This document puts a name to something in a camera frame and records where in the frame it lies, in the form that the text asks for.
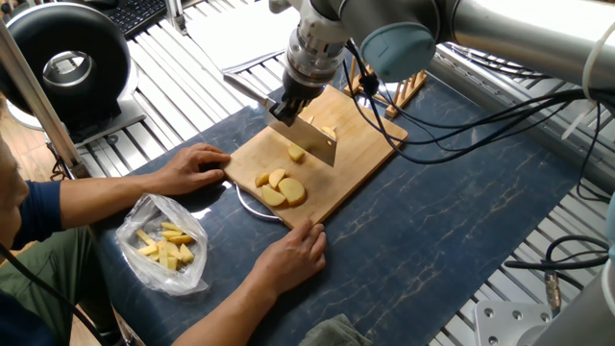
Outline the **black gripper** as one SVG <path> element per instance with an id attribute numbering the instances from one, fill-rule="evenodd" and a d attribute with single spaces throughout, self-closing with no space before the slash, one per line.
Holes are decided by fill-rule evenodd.
<path id="1" fill-rule="evenodd" d="M 332 81 L 340 64 L 340 55 L 328 56 L 302 46 L 289 46 L 285 53 L 284 93 L 269 112 L 286 126 L 292 126 Z"/>

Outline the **person's left hand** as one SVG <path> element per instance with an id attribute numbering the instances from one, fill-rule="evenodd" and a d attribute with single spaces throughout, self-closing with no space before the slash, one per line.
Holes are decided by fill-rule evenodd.
<path id="1" fill-rule="evenodd" d="M 183 148 L 164 167 L 146 176 L 144 191 L 164 196 L 187 194 L 224 177 L 221 168 L 203 170 L 204 166 L 230 160 L 230 155 L 209 144 Z"/>

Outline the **person's right hand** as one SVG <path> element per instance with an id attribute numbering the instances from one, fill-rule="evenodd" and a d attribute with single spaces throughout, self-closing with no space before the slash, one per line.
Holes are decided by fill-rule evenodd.
<path id="1" fill-rule="evenodd" d="M 306 219 L 265 249 L 246 281 L 256 292 L 277 298 L 325 267 L 326 245 L 324 225 Z"/>

